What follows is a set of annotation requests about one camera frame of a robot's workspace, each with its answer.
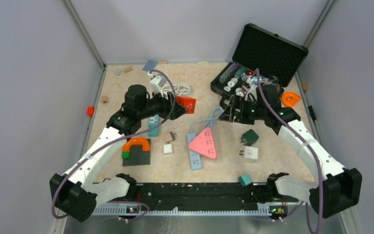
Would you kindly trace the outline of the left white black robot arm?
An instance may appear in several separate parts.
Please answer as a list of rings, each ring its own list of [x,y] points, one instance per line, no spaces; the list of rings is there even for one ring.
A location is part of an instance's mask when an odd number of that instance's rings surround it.
[[[175,120],[187,113],[176,100],[174,86],[166,95],[153,92],[150,95],[145,86],[136,84],[128,88],[124,103],[107,121],[100,136],[78,162],[63,174],[54,174],[50,179],[52,197],[51,212],[54,218],[67,216],[83,222],[94,209],[115,198],[124,201],[135,199],[137,189],[133,178],[119,174],[106,182],[95,179],[110,158],[136,136],[142,120],[158,115],[163,119]]]

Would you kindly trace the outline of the pink triangular power strip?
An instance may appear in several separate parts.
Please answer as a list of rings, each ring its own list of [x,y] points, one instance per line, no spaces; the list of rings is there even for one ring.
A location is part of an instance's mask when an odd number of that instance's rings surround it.
[[[217,152],[212,129],[205,127],[189,144],[188,148],[207,158],[216,159]]]

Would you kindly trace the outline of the red cube socket adapter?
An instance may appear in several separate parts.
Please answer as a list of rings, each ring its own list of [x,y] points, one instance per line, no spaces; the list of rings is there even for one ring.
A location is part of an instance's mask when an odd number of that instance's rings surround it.
[[[187,96],[176,96],[176,101],[187,110],[187,114],[193,114],[196,107],[196,99]]]

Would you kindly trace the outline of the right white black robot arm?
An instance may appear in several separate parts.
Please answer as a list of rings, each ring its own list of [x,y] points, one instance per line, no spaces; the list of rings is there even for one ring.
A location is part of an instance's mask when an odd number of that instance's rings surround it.
[[[281,104],[276,87],[263,85],[248,100],[232,95],[229,103],[220,101],[224,112],[219,119],[253,125],[262,120],[276,135],[288,143],[311,172],[308,181],[278,173],[269,175],[266,195],[272,201],[290,196],[312,206],[323,218],[329,218],[359,203],[362,174],[338,162],[307,130],[292,107]]]

